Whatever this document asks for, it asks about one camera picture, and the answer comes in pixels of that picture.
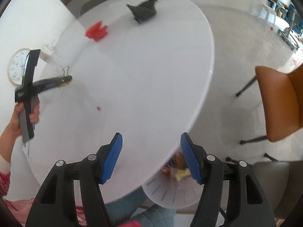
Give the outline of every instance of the white stool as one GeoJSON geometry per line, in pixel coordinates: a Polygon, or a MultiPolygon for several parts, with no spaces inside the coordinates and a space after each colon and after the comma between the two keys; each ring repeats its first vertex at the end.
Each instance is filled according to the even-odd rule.
{"type": "Polygon", "coordinates": [[[270,6],[266,5],[265,3],[262,3],[262,8],[260,9],[260,13],[259,13],[259,17],[261,15],[261,12],[262,12],[262,9],[265,9],[267,11],[267,15],[265,17],[265,20],[266,22],[268,21],[268,17],[269,17],[269,14],[273,14],[275,16],[274,18],[274,24],[273,24],[273,27],[275,27],[275,23],[276,23],[276,16],[277,16],[277,13],[274,9],[272,9],[270,6]]]}

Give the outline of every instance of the crumpled red object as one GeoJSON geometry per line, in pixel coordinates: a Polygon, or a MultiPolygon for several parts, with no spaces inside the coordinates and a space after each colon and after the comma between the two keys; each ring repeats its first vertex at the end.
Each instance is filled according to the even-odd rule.
{"type": "Polygon", "coordinates": [[[102,27],[102,21],[99,21],[87,29],[85,36],[98,42],[101,38],[108,34],[106,31],[107,27],[108,26],[102,27]]]}

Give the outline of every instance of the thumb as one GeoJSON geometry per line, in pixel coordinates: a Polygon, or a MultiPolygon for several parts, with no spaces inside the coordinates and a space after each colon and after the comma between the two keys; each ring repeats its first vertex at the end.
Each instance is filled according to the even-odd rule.
{"type": "Polygon", "coordinates": [[[23,110],[24,104],[23,102],[18,103],[15,108],[14,108],[14,112],[13,112],[13,116],[12,118],[18,118],[19,113],[23,110]]]}

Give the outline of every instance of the white cuff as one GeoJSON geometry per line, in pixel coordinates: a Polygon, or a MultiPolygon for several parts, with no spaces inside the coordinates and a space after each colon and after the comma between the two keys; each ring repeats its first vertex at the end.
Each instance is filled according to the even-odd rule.
{"type": "Polygon", "coordinates": [[[11,171],[11,162],[7,162],[5,159],[2,158],[0,155],[0,173],[6,175],[11,171]]]}

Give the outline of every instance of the metal bolt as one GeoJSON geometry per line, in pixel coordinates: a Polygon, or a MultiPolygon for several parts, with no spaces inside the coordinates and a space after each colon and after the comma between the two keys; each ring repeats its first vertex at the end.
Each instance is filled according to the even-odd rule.
{"type": "Polygon", "coordinates": [[[95,160],[96,159],[96,155],[95,154],[91,154],[91,155],[89,155],[87,158],[88,158],[88,160],[95,160]]]}
{"type": "Polygon", "coordinates": [[[246,167],[247,166],[247,163],[244,161],[244,160],[241,160],[239,162],[239,165],[242,166],[242,167],[246,167]]]}
{"type": "Polygon", "coordinates": [[[63,160],[58,160],[56,162],[56,166],[62,166],[64,164],[64,161],[63,160]]]}
{"type": "Polygon", "coordinates": [[[213,156],[213,155],[211,155],[211,154],[207,155],[206,158],[207,158],[208,160],[210,160],[210,161],[214,161],[214,160],[216,159],[216,157],[213,156]]]}

